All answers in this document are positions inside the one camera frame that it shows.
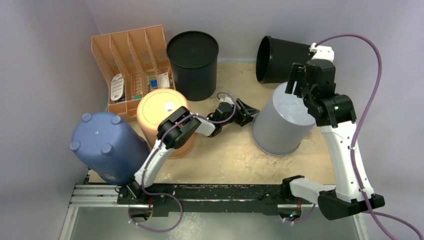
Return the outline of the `dark navy cylindrical bin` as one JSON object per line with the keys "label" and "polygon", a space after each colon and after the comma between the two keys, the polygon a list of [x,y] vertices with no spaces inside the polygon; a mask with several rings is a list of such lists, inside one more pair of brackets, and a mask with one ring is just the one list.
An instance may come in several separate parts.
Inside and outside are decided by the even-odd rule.
{"label": "dark navy cylindrical bin", "polygon": [[188,101],[199,102],[213,95],[217,87],[219,44],[210,34],[190,30],[181,32],[168,42],[175,88]]}

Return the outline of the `black ribbed bin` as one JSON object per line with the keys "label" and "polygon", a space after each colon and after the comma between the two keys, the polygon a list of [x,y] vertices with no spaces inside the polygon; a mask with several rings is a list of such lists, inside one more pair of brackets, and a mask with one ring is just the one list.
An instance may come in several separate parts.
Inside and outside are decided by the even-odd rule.
{"label": "black ribbed bin", "polygon": [[311,59],[310,46],[266,35],[256,55],[256,79],[261,84],[282,84],[289,80],[293,63]]}

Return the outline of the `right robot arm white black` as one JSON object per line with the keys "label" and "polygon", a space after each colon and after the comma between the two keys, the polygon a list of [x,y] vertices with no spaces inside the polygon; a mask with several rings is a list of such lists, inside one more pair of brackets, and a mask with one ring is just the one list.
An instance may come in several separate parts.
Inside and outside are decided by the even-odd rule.
{"label": "right robot arm white black", "polygon": [[352,100],[335,92],[336,67],[329,60],[312,59],[291,67],[285,93],[301,98],[315,119],[327,147],[335,174],[335,187],[308,180],[302,175],[282,180],[280,196],[288,204],[304,199],[319,206],[327,220],[350,217],[385,206],[374,192],[362,163],[354,134],[357,129]]}

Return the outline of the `orange plastic bucket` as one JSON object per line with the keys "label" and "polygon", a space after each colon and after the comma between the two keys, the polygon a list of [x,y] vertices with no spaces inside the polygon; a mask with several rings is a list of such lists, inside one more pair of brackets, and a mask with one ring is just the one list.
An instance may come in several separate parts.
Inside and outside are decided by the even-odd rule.
{"label": "orange plastic bucket", "polygon": [[159,124],[179,107],[190,109],[188,100],[170,88],[154,90],[142,98],[136,110],[136,119],[150,147],[157,139]]}

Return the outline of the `grey plastic bucket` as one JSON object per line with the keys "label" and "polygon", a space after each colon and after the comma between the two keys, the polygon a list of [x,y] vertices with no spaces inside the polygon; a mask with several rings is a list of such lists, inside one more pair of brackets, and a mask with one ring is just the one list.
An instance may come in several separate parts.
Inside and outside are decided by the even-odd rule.
{"label": "grey plastic bucket", "polygon": [[274,90],[250,127],[256,146],[272,156],[293,153],[316,126],[303,100],[286,93],[286,88],[285,82]]}

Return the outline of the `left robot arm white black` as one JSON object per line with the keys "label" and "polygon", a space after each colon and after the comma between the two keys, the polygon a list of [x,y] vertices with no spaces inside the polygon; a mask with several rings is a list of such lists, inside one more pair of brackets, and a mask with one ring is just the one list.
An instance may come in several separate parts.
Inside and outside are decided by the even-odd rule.
{"label": "left robot arm white black", "polygon": [[151,153],[125,187],[129,191],[127,195],[138,205],[146,203],[149,199],[147,188],[153,185],[165,161],[182,148],[192,135],[213,138],[227,124],[235,123],[243,127],[251,123],[259,112],[259,109],[247,105],[239,98],[221,100],[215,111],[206,117],[192,113],[184,106],[179,107],[159,124]]}

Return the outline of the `large blue plastic bucket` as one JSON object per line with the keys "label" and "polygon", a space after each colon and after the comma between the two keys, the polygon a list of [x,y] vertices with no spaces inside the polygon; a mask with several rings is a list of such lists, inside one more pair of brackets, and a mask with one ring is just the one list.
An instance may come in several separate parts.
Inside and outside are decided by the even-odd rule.
{"label": "large blue plastic bucket", "polygon": [[127,184],[151,152],[145,139],[111,112],[85,113],[73,131],[69,148],[112,185]]}

